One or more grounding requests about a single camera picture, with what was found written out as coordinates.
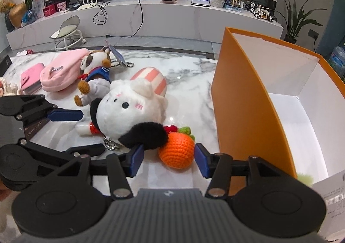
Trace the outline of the person left hand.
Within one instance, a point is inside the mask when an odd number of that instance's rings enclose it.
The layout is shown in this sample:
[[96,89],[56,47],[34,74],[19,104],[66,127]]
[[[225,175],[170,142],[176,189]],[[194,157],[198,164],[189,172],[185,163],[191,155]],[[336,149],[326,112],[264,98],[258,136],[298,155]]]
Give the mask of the person left hand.
[[0,201],[4,201],[11,194],[11,192],[12,191],[0,180]]

